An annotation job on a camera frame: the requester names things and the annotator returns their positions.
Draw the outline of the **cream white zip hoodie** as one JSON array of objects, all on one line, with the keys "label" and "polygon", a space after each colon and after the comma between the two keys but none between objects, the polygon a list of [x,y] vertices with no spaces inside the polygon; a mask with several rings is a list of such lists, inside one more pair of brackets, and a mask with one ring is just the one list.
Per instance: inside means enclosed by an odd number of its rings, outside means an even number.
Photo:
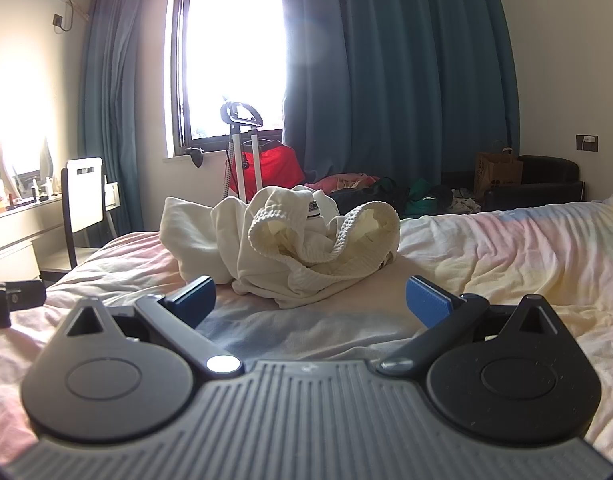
[{"label": "cream white zip hoodie", "polygon": [[160,240],[185,282],[201,275],[238,295],[282,309],[313,304],[395,261],[400,219],[385,202],[340,214],[335,200],[305,186],[268,186],[245,203],[214,207],[168,197]]}]

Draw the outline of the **pile of coloured clothes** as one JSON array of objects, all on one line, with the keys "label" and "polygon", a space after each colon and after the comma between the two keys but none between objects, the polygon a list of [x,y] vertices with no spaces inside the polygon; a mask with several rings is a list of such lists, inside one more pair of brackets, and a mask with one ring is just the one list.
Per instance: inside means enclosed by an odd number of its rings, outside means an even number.
[{"label": "pile of coloured clothes", "polygon": [[418,179],[413,185],[401,185],[395,180],[371,177],[367,174],[335,174],[308,188],[322,191],[336,203],[340,214],[369,202],[389,204],[401,219],[417,219],[436,214],[477,214],[481,205],[474,193],[466,188],[431,185]]}]

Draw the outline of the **white drawer desk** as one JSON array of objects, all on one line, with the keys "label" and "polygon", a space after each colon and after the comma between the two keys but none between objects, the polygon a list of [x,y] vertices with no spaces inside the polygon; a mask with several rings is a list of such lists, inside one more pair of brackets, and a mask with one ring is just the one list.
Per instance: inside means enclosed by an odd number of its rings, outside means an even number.
[{"label": "white drawer desk", "polygon": [[0,282],[55,283],[72,269],[60,197],[0,214]]}]

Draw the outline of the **white black chair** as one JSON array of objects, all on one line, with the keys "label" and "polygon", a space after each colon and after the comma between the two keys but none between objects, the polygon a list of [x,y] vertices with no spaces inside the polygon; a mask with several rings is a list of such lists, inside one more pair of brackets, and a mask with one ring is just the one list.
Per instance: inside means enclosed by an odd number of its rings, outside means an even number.
[{"label": "white black chair", "polygon": [[41,278],[49,283],[58,282],[97,252],[97,248],[76,246],[75,235],[107,219],[107,180],[101,157],[68,160],[60,183],[64,249],[40,262]]}]

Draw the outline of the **pastel tie-dye bed sheet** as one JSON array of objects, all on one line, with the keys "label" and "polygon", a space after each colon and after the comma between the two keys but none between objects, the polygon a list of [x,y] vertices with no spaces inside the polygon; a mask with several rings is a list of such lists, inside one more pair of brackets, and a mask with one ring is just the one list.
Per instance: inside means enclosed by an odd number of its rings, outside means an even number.
[{"label": "pastel tie-dye bed sheet", "polygon": [[[246,361],[376,360],[423,329],[405,302],[405,284],[415,274],[453,294],[473,292],[494,304],[544,296],[599,374],[603,397],[587,438],[613,461],[613,206],[572,203],[405,220],[395,260],[365,280],[289,310],[223,285],[199,329]],[[79,299],[122,306],[183,283],[159,235],[133,233],[52,286],[43,307],[15,313],[0,330],[0,463],[35,440],[19,385]]]}]

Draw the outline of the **brown paper bag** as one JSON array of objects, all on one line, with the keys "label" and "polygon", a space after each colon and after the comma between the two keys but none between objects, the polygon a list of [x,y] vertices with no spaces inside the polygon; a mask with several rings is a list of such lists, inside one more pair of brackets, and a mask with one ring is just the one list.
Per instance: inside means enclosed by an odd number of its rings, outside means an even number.
[{"label": "brown paper bag", "polygon": [[492,188],[507,188],[521,185],[523,163],[512,148],[503,148],[500,153],[479,152],[476,156],[474,193],[483,200]]}]

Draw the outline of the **black sofa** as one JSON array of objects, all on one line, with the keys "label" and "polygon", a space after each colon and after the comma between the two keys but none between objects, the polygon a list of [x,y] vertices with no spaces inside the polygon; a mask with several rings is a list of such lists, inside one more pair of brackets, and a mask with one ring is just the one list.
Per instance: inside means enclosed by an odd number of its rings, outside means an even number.
[{"label": "black sofa", "polygon": [[[492,188],[483,200],[475,200],[481,211],[512,210],[559,205],[584,200],[585,187],[575,162],[551,156],[521,155],[521,185]],[[449,188],[466,188],[474,193],[475,169],[444,172],[441,183]]]}]

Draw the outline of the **red garment on stand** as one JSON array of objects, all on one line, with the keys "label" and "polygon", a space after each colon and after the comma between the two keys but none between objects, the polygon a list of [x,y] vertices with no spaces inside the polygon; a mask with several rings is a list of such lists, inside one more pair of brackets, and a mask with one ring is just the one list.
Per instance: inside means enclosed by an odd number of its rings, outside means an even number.
[{"label": "red garment on stand", "polygon": [[293,188],[305,181],[296,153],[279,141],[261,140],[258,160],[254,160],[251,143],[246,142],[241,159],[247,200],[266,186]]}]

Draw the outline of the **teal left curtain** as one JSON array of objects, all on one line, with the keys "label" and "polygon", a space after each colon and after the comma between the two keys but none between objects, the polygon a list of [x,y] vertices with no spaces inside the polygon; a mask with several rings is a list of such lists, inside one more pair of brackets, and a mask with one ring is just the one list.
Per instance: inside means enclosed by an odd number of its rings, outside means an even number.
[{"label": "teal left curtain", "polygon": [[142,0],[92,0],[86,25],[79,105],[78,154],[100,157],[119,184],[114,225],[144,229],[136,148],[136,68]]}]

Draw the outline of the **teal curtain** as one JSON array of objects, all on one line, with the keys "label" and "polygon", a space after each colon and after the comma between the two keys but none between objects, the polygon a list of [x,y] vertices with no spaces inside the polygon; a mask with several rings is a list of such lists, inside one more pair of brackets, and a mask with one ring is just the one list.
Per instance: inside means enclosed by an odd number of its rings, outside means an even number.
[{"label": "teal curtain", "polygon": [[144,229],[136,148],[136,68],[142,0],[92,0],[86,25],[79,105],[78,154],[100,157],[119,184],[114,225]]},{"label": "teal curtain", "polygon": [[282,0],[285,140],[313,179],[401,184],[517,148],[519,99],[501,0]]}]

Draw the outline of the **teal right curtain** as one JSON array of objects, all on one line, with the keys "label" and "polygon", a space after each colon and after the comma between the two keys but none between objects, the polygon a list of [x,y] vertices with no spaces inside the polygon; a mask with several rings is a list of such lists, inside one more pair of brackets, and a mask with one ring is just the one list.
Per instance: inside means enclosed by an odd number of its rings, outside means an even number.
[{"label": "teal right curtain", "polygon": [[285,140],[313,179],[401,184],[517,148],[519,99],[501,0],[282,0]]}]

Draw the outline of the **dark framed window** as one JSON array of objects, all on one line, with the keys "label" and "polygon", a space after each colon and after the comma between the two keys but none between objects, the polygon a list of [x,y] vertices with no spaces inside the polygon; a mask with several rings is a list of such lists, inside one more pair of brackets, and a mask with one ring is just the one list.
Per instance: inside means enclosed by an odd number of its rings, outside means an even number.
[{"label": "dark framed window", "polygon": [[174,152],[226,147],[221,107],[253,106],[281,136],[287,82],[282,0],[171,0]]}]

